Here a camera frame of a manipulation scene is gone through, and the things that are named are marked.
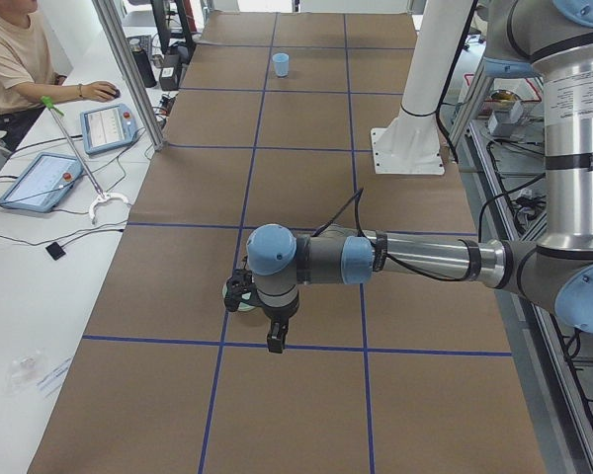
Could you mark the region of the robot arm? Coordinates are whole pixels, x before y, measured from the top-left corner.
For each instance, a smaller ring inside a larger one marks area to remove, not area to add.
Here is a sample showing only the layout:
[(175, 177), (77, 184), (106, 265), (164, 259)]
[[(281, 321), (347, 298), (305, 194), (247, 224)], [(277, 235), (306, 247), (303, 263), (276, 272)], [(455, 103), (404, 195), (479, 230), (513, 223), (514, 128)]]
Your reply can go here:
[(364, 283), (380, 271), (479, 281), (593, 334), (593, 1), (494, 1), (484, 64), (544, 81), (547, 229), (535, 242), (425, 240), (327, 223), (310, 235), (257, 228), (224, 288), (231, 311), (261, 308), (284, 350), (303, 284)]

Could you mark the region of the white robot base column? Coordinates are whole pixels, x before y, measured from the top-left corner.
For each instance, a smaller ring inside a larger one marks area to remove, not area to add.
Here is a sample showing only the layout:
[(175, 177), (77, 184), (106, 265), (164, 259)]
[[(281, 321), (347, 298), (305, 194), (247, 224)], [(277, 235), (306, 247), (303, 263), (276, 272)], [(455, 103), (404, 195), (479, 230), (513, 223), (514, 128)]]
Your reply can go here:
[(475, 9), (469, 0), (430, 0), (411, 59), (399, 113), (386, 128), (371, 130), (375, 172), (442, 176), (438, 108), (460, 43)]

